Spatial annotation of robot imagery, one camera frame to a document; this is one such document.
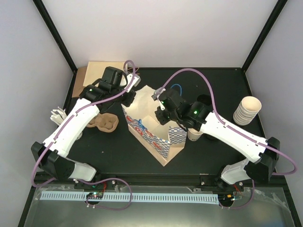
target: white paper cup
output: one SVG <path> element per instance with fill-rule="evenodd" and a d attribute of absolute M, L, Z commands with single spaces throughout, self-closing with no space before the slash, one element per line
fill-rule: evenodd
<path fill-rule="evenodd" d="M 197 141 L 203 133 L 195 129 L 188 129 L 187 137 L 191 141 Z"/>
<path fill-rule="evenodd" d="M 253 96 L 244 97 L 240 105 L 244 108 L 246 112 L 253 114 L 258 113 L 262 108 L 260 100 Z"/>
<path fill-rule="evenodd" d="M 262 104 L 257 98 L 244 97 L 234 112 L 233 119 L 238 125 L 247 125 L 258 114 L 261 107 Z"/>

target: brown paper bag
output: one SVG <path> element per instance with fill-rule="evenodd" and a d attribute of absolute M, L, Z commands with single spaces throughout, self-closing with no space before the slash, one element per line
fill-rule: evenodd
<path fill-rule="evenodd" d="M 130 107 L 123 107 L 129 131 L 165 166 L 185 146 L 187 133 L 177 123 L 161 125 L 155 115 L 159 106 L 152 99 L 154 89 L 149 86 L 136 91 Z"/>

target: black work surface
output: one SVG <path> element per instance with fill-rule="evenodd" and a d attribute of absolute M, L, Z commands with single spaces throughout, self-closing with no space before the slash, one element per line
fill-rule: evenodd
<path fill-rule="evenodd" d="M 138 71 L 142 81 L 135 90 L 145 85 L 157 89 L 177 70 L 177 68 L 142 68 Z M 242 98 L 250 95 L 245 74 L 239 69 L 198 70 L 208 78 L 212 85 L 219 114 L 232 121 L 233 112 Z M 182 86 L 182 96 L 187 101 L 193 102 L 200 94 L 209 94 L 206 83 L 193 72 L 177 75 L 168 87 L 175 83 Z M 76 98 L 72 99 L 69 111 L 76 100 Z M 166 176 L 217 174 L 222 166 L 244 159 L 242 154 L 223 142 L 210 141 L 203 135 L 195 142 L 187 139 L 185 148 L 163 167 L 128 131 L 121 105 L 115 104 L 108 113 L 118 116 L 117 129 L 112 133 L 105 133 L 97 128 L 85 128 L 81 139 L 73 144 L 68 158 L 88 163 L 106 174 Z M 263 134 L 257 118 L 243 129 L 258 136 Z"/>

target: red wire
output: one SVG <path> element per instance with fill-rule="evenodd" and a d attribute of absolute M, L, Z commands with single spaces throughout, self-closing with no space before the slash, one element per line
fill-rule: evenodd
<path fill-rule="evenodd" d="M 106 182 L 103 183 L 103 192 L 105 192 L 106 189 Z"/>
<path fill-rule="evenodd" d="M 236 188 L 236 190 L 238 191 L 238 192 L 240 192 L 240 190 L 237 188 L 237 186 L 234 184 L 233 185 L 235 188 Z"/>

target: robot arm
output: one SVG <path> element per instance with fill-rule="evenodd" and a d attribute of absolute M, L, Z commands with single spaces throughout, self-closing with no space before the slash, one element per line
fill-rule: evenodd
<path fill-rule="evenodd" d="M 202 102 L 188 103 L 176 90 L 168 89 L 157 97 L 160 103 L 156 117 L 161 124 L 168 121 L 175 121 L 184 127 L 192 128 L 205 134 L 209 134 L 233 147 L 246 159 L 233 165 L 227 165 L 221 173 L 221 179 L 228 184 L 253 179 L 259 182 L 268 182 L 276 162 L 278 154 L 268 150 L 256 143 L 244 138 L 239 133 L 231 130 L 227 125 L 232 126 L 241 134 L 279 149 L 280 142 L 275 138 L 266 140 L 265 138 L 253 135 L 242 128 L 232 124 L 223 117 L 219 116 L 224 122 L 223 125 L 213 112 L 211 106 Z"/>
<path fill-rule="evenodd" d="M 88 164 L 70 160 L 67 158 L 69 151 L 79 134 L 98 113 L 106 112 L 117 102 L 125 106 L 129 106 L 133 102 L 136 93 L 131 90 L 131 88 L 137 86 L 140 82 L 140 77 L 135 75 L 132 84 L 123 95 L 109 102 L 91 105 L 80 112 L 77 111 L 91 103 L 110 98 L 120 93 L 127 82 L 131 81 L 132 76 L 132 74 L 126 76 L 125 73 L 119 69 L 107 67 L 101 79 L 96 80 L 92 85 L 84 88 L 76 105 L 56 131 L 45 139 L 42 144 L 38 142 L 33 144 L 31 150 L 37 160 L 42 151 L 53 143 L 41 161 L 41 169 L 58 180 L 92 180 L 96 173 L 95 168 Z"/>

